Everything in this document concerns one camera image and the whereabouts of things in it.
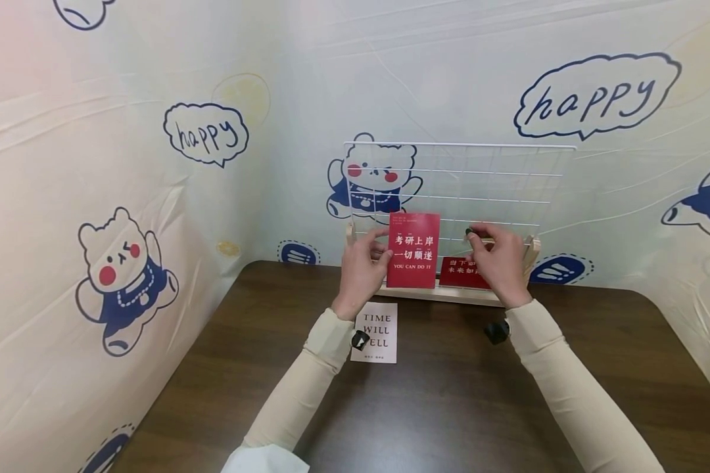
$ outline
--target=wooden stand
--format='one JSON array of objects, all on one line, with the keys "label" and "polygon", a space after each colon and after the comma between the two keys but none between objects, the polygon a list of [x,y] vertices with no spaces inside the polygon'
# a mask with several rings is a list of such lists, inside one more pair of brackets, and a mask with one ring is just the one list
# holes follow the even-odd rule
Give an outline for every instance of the wooden stand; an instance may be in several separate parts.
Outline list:
[{"label": "wooden stand", "polygon": [[[355,228],[352,223],[347,223],[346,239],[348,243],[353,243],[356,239]],[[541,243],[537,238],[529,236],[525,240],[525,245],[526,250],[523,254],[523,275],[528,283],[531,271],[534,269],[536,258],[539,256]],[[379,289],[376,295],[389,296],[390,298],[436,300],[439,302],[454,302],[457,304],[503,307],[503,304],[491,290],[440,286],[438,278],[436,279],[433,289],[388,288],[384,282],[381,284],[381,289]]]}]

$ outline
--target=beige sleeve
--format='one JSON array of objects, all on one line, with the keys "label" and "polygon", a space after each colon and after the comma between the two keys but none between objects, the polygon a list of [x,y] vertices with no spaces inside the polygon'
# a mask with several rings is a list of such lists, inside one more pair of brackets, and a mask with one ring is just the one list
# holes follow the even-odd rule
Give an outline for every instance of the beige sleeve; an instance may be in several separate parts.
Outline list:
[{"label": "beige sleeve", "polygon": [[588,473],[662,472],[628,418],[565,343],[543,305],[508,310],[510,340]]},{"label": "beige sleeve", "polygon": [[292,451],[316,413],[331,380],[350,353],[355,324],[340,320],[331,309],[310,330],[302,353],[276,384],[243,447],[276,444]]}]

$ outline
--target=hand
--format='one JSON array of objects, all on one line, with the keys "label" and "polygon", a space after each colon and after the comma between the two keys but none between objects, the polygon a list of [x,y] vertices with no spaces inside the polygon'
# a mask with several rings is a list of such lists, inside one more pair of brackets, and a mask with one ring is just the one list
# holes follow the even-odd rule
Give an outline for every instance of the hand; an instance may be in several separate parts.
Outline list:
[{"label": "hand", "polygon": [[[473,253],[466,259],[475,260],[479,273],[489,283],[506,309],[526,305],[533,298],[523,279],[523,239],[491,223],[472,223],[468,241]],[[494,246],[486,249],[481,238],[491,237]]]},{"label": "hand", "polygon": [[387,234],[389,229],[371,230],[344,247],[339,295],[331,303],[331,310],[340,319],[354,322],[366,302],[381,288],[394,251],[387,250],[376,238]]}]

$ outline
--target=happy speech bubble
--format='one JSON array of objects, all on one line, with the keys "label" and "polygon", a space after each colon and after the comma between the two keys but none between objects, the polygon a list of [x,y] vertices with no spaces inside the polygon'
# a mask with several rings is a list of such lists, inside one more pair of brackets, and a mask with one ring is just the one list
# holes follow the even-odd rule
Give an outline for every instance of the happy speech bubble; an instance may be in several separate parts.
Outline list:
[{"label": "happy speech bubble", "polygon": [[521,97],[513,123],[521,136],[628,129],[663,104],[682,65],[662,52],[590,56],[547,71]]},{"label": "happy speech bubble", "polygon": [[221,168],[244,153],[250,139],[239,110],[212,103],[172,106],[164,116],[164,131],[187,158]]}]

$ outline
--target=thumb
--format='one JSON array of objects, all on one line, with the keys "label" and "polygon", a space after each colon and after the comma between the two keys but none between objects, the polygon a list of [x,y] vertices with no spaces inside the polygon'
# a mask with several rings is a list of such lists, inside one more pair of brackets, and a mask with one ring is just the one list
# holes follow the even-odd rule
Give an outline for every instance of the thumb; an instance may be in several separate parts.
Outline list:
[{"label": "thumb", "polygon": [[468,243],[471,244],[471,248],[473,248],[475,254],[481,255],[489,253],[479,235],[476,235],[471,229],[466,230],[465,235],[468,237]]},{"label": "thumb", "polygon": [[381,254],[381,258],[379,258],[379,262],[376,263],[376,265],[378,265],[379,268],[384,269],[386,271],[387,267],[389,265],[389,260],[392,259],[393,255],[394,255],[394,251],[386,250],[384,253]]}]

